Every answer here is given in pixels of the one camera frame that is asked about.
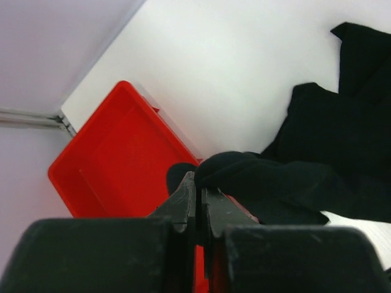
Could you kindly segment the black t-shirt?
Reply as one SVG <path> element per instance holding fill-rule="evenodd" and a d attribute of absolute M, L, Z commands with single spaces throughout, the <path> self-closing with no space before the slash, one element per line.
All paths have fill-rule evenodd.
<path fill-rule="evenodd" d="M 325 225 L 327 213 L 390 222 L 390 34 L 353 23 L 340 39 L 338 92 L 293 88 L 287 116 L 261 153 L 228 151 L 166 175 L 170 194 L 187 172 L 262 224 Z"/>

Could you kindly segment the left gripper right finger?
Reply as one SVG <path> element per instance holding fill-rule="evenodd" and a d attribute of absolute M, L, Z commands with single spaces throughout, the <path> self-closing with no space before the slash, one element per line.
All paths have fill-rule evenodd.
<path fill-rule="evenodd" d="M 211 292 L 386 292 L 368 238 L 335 226 L 260 225 L 217 190 L 202 190 Z"/>

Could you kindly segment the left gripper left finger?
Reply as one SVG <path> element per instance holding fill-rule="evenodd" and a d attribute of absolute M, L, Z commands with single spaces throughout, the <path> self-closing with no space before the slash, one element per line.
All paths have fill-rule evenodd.
<path fill-rule="evenodd" d="M 196 188 L 187 173 L 147 217 L 43 219 L 23 233 L 2 292 L 194 292 Z"/>

